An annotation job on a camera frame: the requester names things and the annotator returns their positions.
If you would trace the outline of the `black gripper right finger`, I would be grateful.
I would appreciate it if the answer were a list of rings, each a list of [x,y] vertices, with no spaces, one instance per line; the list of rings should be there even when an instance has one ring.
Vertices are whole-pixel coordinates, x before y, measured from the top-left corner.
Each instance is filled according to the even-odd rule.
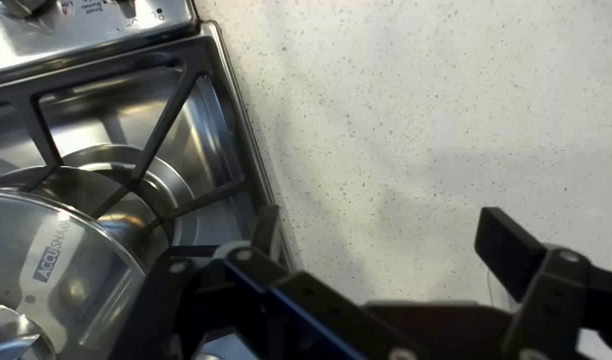
[[[591,360],[578,350],[582,330],[612,350],[612,270],[546,246],[494,206],[481,210],[474,250],[519,303],[502,338],[507,360]]]

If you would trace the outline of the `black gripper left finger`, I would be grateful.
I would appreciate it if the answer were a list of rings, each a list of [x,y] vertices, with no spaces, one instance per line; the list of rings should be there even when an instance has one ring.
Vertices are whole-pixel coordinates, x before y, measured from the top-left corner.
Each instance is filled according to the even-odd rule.
[[[110,350],[110,360],[191,360],[233,332],[260,360],[415,360],[415,344],[322,281],[271,256],[278,210],[255,237],[202,263],[196,249],[165,253]]]

